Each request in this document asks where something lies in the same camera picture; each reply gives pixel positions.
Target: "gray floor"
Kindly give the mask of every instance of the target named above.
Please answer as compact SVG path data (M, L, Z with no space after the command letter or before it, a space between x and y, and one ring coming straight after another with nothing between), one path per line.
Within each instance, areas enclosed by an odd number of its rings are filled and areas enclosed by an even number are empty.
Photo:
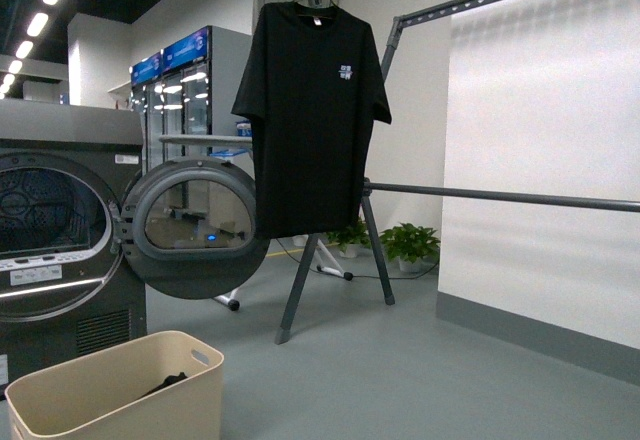
M341 263L376 273L371 256ZM275 345L296 268L274 251L238 312L148 292L150 333L225 354L223 440L640 438L640 388L436 319L436 275L393 280L386 306L377 279L310 274L293 336Z

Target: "dryer door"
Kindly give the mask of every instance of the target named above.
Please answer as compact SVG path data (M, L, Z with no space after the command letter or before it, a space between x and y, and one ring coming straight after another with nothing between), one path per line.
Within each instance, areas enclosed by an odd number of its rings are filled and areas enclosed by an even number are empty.
M253 275L269 240L255 231L255 188L242 169L209 157L168 161L125 200L116 238L148 285L173 297L212 298Z

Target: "blue sign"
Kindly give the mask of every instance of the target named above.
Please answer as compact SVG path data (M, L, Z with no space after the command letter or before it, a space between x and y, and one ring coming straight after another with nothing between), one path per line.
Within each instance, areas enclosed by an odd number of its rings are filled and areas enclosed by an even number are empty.
M131 86L151 80L162 73L162 55L160 52L131 67Z
M165 48L162 54L162 71L166 72L197 58L206 57L208 37L209 29L204 27Z

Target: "clothes drying rack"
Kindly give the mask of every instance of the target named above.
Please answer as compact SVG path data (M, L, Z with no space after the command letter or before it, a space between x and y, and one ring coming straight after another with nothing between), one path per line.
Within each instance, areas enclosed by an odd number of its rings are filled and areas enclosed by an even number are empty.
M310 5L320 6L322 0L308 0ZM456 13L469 11L475 8L480 8L485 5L491 5L503 0L452 0L442 4L438 4L426 9L395 17L393 19L393 26L389 39L387 41L386 50L381 62L381 69L383 78L386 80L391 67L391 62L395 51L398 49L400 43L400 37L405 28L420 25L432 20L438 20L444 17L454 15ZM369 229L369 235L371 238L371 245L376 259L378 267L378 273L382 288L384 292L384 299L387 305L393 305L395 299L391 291L389 283L389 275L382 256L382 247L380 245L380 239L378 238L378 232L375 225L375 219L373 211L371 209L371 203L369 196L372 190L384 190L392 192L404 192L404 193L416 193L422 195L438 195L438 196L450 196L450 197L464 197L484 200L497 200L506 202L518 202L518 203L530 203L541 205L556 205L574 208L590 208L600 210L615 210L615 211L627 211L627 212L640 212L640 202L627 201L627 200L611 200L611 199L596 199L596 198L579 198L579 197L567 197L567 196L553 196L553 195L535 195L535 194L523 194L523 193L510 193L510 192L491 192L482 190L468 190L468 189L455 189L455 188L441 188L441 187L423 187L413 185L392 185L382 183L372 183L368 179L365 179L362 210L364 212L365 221ZM287 342L291 337L291 326L293 319L302 295L304 283L311 265L311 259L313 258L313 251L315 250L318 242L318 235L314 234L309 236L305 250L302 254L302 260L298 272L296 274L287 305L285 307L284 314L278 332L276 333L275 343L281 344Z

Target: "beige basket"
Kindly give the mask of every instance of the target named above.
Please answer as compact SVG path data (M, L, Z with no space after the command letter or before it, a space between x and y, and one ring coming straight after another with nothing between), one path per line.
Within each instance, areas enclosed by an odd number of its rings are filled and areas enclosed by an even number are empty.
M12 440L220 438L223 355L160 332L26 375L5 391ZM169 375L187 379L141 398Z

